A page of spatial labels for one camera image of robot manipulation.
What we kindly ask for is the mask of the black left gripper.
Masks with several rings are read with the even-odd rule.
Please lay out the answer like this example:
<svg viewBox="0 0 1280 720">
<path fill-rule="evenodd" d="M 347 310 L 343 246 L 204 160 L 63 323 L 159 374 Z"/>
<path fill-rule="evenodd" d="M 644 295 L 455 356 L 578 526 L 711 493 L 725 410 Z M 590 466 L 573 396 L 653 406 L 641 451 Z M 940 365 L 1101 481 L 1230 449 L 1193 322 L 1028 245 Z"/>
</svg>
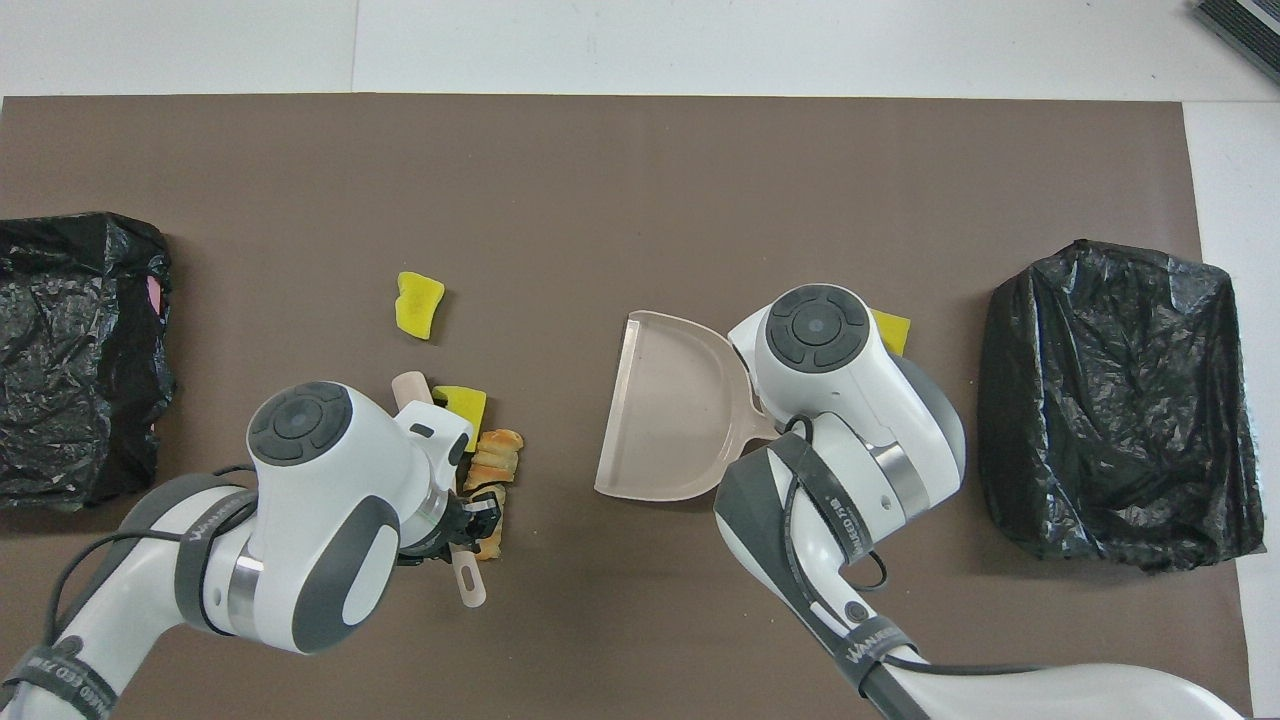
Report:
<svg viewBox="0 0 1280 720">
<path fill-rule="evenodd" d="M 504 516 L 504 488 L 481 487 L 466 496 L 435 495 L 424 500 L 401 525 L 398 565 L 417 566 L 439 559 L 452 562 L 452 547 L 498 546 Z"/>
</svg>

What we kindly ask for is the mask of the striped croissant piece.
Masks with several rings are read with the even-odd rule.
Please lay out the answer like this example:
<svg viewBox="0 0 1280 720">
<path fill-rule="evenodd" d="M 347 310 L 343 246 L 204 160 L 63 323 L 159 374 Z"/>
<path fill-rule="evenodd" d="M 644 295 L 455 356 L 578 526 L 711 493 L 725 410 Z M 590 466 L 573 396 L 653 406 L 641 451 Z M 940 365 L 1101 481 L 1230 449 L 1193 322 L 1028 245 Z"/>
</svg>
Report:
<svg viewBox="0 0 1280 720">
<path fill-rule="evenodd" d="M 483 432 L 470 459 L 463 491 L 470 493 L 493 484 L 513 483 L 518 468 L 518 454 L 524 446 L 524 437 L 516 430 Z"/>
<path fill-rule="evenodd" d="M 477 552 L 476 552 L 477 561 L 497 560 L 500 557 L 500 541 L 507 516 L 506 512 L 507 495 L 508 495 L 507 484 L 495 483 L 480 487 L 468 496 L 470 502 L 480 502 L 486 498 L 494 500 L 498 510 L 498 519 L 495 520 L 493 533 L 490 533 L 488 538 L 480 539 L 477 542 Z"/>
</svg>

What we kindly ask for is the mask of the beige hand brush black bristles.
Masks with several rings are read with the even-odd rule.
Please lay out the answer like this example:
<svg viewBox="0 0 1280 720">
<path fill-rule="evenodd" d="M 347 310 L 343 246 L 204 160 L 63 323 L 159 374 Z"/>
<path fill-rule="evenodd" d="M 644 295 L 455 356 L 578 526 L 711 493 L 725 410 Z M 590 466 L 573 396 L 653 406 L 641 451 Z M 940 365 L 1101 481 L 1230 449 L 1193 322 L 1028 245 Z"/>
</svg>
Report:
<svg viewBox="0 0 1280 720">
<path fill-rule="evenodd" d="M 411 402 L 435 404 L 431 388 L 421 372 L 401 373 L 392 379 L 390 388 L 398 410 L 403 410 Z M 463 606 L 467 609 L 483 606 L 486 601 L 486 588 L 476 553 L 461 544 L 449 544 L 449 559 Z"/>
</svg>

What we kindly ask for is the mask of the yellow sponge piece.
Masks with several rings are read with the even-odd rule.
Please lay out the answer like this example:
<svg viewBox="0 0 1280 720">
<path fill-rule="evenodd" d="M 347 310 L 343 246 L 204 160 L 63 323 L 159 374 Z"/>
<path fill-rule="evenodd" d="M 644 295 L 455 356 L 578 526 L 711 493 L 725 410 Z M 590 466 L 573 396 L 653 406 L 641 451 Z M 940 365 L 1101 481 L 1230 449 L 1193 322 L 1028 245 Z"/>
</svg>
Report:
<svg viewBox="0 0 1280 720">
<path fill-rule="evenodd" d="M 483 429 L 483 419 L 486 410 L 488 395 L 481 389 L 465 386 L 434 386 L 431 388 L 433 401 L 453 414 L 466 419 L 472 427 L 471 439 L 466 452 L 474 454 L 477 448 L 477 437 Z"/>
<path fill-rule="evenodd" d="M 416 272 L 401 272 L 396 286 L 396 325 L 411 337 L 430 340 L 436 310 L 445 296 L 445 284 Z"/>
<path fill-rule="evenodd" d="M 883 313 L 877 309 L 870 310 L 884 347 L 897 355 L 904 356 L 911 328 L 911 320 L 892 313 Z"/>
</svg>

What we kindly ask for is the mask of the beige plastic dustpan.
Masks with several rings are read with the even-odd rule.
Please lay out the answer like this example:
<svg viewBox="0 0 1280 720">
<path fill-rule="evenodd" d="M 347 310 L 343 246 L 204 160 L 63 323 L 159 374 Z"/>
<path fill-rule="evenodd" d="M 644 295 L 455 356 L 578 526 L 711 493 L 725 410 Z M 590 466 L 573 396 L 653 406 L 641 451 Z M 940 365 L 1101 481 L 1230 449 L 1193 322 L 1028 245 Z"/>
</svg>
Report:
<svg viewBox="0 0 1280 720">
<path fill-rule="evenodd" d="M 751 442 L 777 436 L 724 336 L 664 313 L 627 315 L 598 493 L 645 502 L 696 498 L 721 483 Z"/>
</svg>

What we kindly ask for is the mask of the black bag-lined bin pink patch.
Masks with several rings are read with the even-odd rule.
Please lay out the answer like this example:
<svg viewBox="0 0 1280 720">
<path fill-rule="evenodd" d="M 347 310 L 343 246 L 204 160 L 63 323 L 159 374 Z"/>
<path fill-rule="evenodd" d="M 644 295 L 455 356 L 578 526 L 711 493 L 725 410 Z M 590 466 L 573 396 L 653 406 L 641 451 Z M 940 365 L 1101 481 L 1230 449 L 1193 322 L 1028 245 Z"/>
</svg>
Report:
<svg viewBox="0 0 1280 720">
<path fill-rule="evenodd" d="M 172 254 L 110 211 L 0 220 L 0 509 L 147 489 L 177 380 Z"/>
</svg>

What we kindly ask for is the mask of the brown table mat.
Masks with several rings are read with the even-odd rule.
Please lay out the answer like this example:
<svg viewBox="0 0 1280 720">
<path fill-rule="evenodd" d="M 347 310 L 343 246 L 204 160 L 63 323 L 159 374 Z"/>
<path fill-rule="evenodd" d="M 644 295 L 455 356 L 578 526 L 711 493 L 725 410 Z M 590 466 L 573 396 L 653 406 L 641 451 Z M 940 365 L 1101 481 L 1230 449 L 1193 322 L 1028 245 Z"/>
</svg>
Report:
<svg viewBox="0 0 1280 720">
<path fill-rule="evenodd" d="M 113 720 L 878 720 L 727 550 L 713 496 L 593 488 L 635 309 L 726 332 L 809 282 L 911 319 L 974 421 L 992 290 L 1079 238 L 1201 255 L 1175 104 L 8 97 L 0 218 L 115 211 L 174 259 L 160 475 L 247 459 L 289 386 L 419 369 L 525 438 L 489 598 L 401 568 L 301 657 L 179 628 Z M 445 284 L 431 338 L 396 278 Z"/>
</svg>

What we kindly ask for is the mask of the grey ribbed device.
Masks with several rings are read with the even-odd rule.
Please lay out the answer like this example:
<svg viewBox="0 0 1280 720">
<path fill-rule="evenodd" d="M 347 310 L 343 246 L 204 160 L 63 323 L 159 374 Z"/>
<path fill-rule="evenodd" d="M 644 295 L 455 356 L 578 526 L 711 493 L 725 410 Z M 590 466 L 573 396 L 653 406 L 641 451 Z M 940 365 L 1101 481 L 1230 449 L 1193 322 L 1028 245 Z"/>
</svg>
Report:
<svg viewBox="0 0 1280 720">
<path fill-rule="evenodd" d="M 1280 85 L 1280 0 L 1192 0 L 1193 17 Z"/>
</svg>

